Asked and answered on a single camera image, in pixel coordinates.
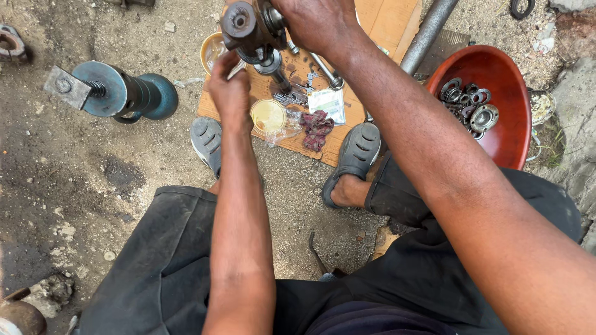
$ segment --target concrete ground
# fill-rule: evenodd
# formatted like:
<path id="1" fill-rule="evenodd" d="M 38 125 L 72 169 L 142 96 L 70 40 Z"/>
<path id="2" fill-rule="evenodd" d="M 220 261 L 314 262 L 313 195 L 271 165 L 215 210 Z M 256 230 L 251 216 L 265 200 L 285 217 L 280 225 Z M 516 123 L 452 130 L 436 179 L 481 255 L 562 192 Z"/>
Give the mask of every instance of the concrete ground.
<path id="1" fill-rule="evenodd" d="M 70 71 L 88 60 L 133 76 L 204 77 L 200 45 L 216 30 L 223 0 L 157 0 L 154 8 L 128 10 L 96 1 L 0 1 L 2 18 L 32 52 L 29 64 L 0 63 L 0 295 L 56 272 L 73 277 L 72 301 L 49 320 L 49 334 L 64 333 L 88 303 L 110 269 L 105 252 L 118 254 L 157 187 L 209 188 L 215 181 L 188 135 L 200 83 L 178 89 L 178 111 L 170 119 L 134 125 L 76 111 L 42 87 L 53 65 Z M 509 15 L 508 3 L 498 11 L 502 4 L 462 0 L 447 28 L 503 49 L 529 86 L 548 88 L 565 59 L 557 44 L 546 56 L 531 50 L 539 30 L 554 21 L 547 0 L 538 0 L 523 21 Z M 164 31 L 167 21 L 176 24 L 175 33 Z M 318 278 L 308 250 L 312 229 L 329 268 L 361 267 L 386 218 L 325 207 L 315 194 L 331 167 L 259 139 L 253 145 L 266 185 L 277 278 Z M 359 241 L 363 230 L 366 237 Z"/>

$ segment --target rag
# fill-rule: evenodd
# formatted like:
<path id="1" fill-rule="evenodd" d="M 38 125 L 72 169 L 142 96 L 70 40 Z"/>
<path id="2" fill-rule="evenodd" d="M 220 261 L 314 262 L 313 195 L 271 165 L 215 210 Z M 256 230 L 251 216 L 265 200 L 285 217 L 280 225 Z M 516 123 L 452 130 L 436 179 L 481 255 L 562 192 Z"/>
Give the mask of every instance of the rag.
<path id="1" fill-rule="evenodd" d="M 321 151 L 323 145 L 325 145 L 325 136 L 333 130 L 335 122 L 333 122 L 333 119 L 327 119 L 326 112 L 317 110 L 312 114 L 302 113 L 300 125 L 306 126 L 304 146 L 308 149 Z"/>

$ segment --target red bowl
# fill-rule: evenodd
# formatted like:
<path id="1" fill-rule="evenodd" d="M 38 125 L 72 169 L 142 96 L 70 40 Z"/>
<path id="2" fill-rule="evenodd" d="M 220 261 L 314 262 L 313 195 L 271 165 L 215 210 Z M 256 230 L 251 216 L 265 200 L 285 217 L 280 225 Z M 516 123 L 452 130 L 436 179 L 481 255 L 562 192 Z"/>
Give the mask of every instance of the red bowl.
<path id="1" fill-rule="evenodd" d="M 462 86 L 474 82 L 491 92 L 488 103 L 499 109 L 499 120 L 478 142 L 498 166 L 521 170 L 530 148 L 532 118 L 526 83 L 513 60 L 492 46 L 468 46 L 447 58 L 426 88 L 438 99 L 443 85 L 456 77 Z"/>

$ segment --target black shorts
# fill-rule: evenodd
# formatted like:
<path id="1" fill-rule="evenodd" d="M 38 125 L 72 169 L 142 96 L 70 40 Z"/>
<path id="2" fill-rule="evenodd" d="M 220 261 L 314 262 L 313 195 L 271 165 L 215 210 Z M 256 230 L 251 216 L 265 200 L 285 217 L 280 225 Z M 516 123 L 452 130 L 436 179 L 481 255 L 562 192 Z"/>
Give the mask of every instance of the black shorts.
<path id="1" fill-rule="evenodd" d="M 563 189 L 526 172 L 502 171 L 530 205 L 577 241 L 581 216 Z M 209 299 L 216 201 L 215 195 L 194 187 L 159 188 L 84 310 L 80 333 L 201 332 Z M 353 300 L 423 314 L 459 334 L 507 333 L 390 153 L 365 207 L 421 229 L 401 236 L 384 256 L 341 280 L 276 280 L 275 334 L 303 334 L 323 312 Z"/>

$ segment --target gray sandal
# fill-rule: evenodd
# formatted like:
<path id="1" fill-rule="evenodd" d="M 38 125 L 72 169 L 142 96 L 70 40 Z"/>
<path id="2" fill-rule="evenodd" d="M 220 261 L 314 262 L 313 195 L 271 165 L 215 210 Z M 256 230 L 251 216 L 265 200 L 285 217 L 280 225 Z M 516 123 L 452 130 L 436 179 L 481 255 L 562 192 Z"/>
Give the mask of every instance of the gray sandal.
<path id="1" fill-rule="evenodd" d="M 327 178 L 321 192 L 323 202 L 328 207 L 340 208 L 331 200 L 331 191 L 339 177 L 350 173 L 365 180 L 371 165 L 377 160 L 379 149 L 381 149 L 381 134 L 376 125 L 370 122 L 360 123 L 347 133 L 339 152 L 337 167 Z"/>
<path id="2" fill-rule="evenodd" d="M 215 119 L 201 116 L 190 126 L 190 140 L 199 158 L 213 170 L 219 179 L 222 168 L 222 126 Z"/>

